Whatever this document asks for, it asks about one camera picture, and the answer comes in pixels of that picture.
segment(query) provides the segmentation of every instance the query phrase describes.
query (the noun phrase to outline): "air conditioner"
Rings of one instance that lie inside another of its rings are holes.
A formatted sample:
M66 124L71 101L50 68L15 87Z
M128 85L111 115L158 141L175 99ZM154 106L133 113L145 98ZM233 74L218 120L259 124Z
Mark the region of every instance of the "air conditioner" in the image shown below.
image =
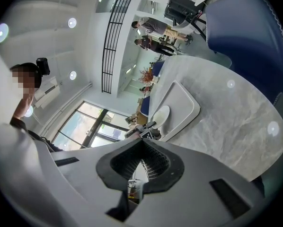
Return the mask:
M46 108L61 93L60 87L57 84L56 78L52 78L35 92L34 98L36 100L35 107Z

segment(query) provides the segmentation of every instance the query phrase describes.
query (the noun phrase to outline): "black jacket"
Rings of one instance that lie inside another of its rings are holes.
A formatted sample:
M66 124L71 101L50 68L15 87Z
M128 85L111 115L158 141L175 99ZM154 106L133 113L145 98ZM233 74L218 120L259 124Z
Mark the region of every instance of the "black jacket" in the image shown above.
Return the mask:
M34 140L39 140L39 141L44 142L47 145L47 147L48 147L50 152L63 151L62 149L60 149L60 148L56 147L55 145L53 145L46 138L42 138L39 135L35 134L33 131L27 130L26 125L25 125L25 123L23 121L21 121L19 119L16 119L16 118L12 118L11 121L10 121L10 124L12 126L18 128L18 129L25 130Z

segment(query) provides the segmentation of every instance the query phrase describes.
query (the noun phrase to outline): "khaki shorts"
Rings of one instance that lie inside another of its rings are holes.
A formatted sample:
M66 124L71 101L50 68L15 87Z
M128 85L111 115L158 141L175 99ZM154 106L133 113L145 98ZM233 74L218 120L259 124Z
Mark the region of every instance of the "khaki shorts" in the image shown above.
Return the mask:
M168 27L166 28L164 32L164 35L172 37L172 38L178 38L179 32L171 29L171 26L168 25Z

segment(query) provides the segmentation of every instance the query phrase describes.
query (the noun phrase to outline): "plate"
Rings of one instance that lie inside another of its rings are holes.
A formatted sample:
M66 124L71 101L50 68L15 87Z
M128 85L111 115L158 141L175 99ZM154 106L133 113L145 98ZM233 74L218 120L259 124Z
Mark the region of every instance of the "plate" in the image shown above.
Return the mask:
M160 126L162 126L169 117L169 114L170 114L170 107L167 105L162 106L162 108L159 109L153 116L153 121L156 122L153 128L158 129Z

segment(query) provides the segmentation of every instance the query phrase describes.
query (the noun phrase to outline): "white tray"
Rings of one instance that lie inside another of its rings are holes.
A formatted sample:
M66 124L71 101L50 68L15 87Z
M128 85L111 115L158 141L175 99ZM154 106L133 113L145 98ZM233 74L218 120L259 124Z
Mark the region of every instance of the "white tray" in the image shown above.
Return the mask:
M177 81L172 82L154 114L164 105L170 107L170 114L167 121L158 130L161 133L160 141L166 142L197 117L200 106L187 89Z

